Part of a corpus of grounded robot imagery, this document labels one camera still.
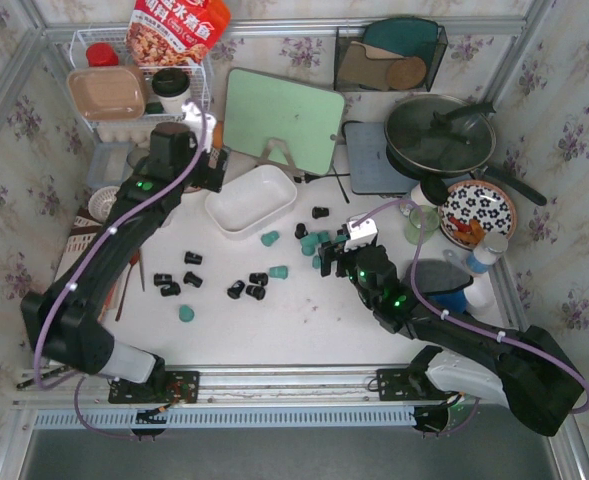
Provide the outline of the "white storage basket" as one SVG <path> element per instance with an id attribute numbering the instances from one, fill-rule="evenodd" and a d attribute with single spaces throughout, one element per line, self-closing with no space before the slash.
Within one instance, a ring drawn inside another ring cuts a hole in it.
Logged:
<path id="1" fill-rule="evenodd" d="M 223 236 L 240 241 L 289 214 L 295 183 L 279 168 L 263 165 L 239 176 L 205 199 L 205 210 Z"/>

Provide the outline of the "grey blue oven mitt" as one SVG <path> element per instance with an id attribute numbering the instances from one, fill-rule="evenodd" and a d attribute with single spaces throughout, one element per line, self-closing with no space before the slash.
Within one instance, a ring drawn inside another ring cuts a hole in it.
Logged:
<path id="1" fill-rule="evenodd" d="M 419 260 L 415 276 L 411 272 L 412 267 L 409 267 L 403 278 L 403 283 L 409 288 L 412 287 L 411 279 L 414 279 L 420 293 L 432 303 L 454 313 L 463 313 L 466 310 L 463 289 L 473 279 L 468 273 L 437 259 Z"/>

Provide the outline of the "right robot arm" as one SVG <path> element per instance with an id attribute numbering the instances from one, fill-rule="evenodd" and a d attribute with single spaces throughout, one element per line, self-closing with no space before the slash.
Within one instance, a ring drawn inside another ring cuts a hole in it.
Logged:
<path id="1" fill-rule="evenodd" d="M 488 325 L 444 303 L 473 279 L 444 260 L 414 259 L 400 275 L 384 246 L 348 233 L 318 248 L 320 273 L 354 286 L 392 334 L 425 342 L 412 368 L 417 393 L 461 391 L 507 408 L 524 426 L 553 436 L 570 414 L 589 409 L 589 386 L 546 330 Z"/>

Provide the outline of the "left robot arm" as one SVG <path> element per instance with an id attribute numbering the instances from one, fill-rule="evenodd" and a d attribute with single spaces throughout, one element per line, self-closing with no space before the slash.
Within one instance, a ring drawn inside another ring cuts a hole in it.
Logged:
<path id="1" fill-rule="evenodd" d="M 164 360 L 115 339 L 99 322 L 105 300 L 140 247 L 179 206 L 186 188 L 220 188 L 207 165 L 206 137 L 185 124 L 158 124 L 148 155 L 123 181 L 108 218 L 72 266 L 44 292 L 29 291 L 20 310 L 43 382 L 47 358 L 88 375 L 102 375 L 159 390 Z"/>

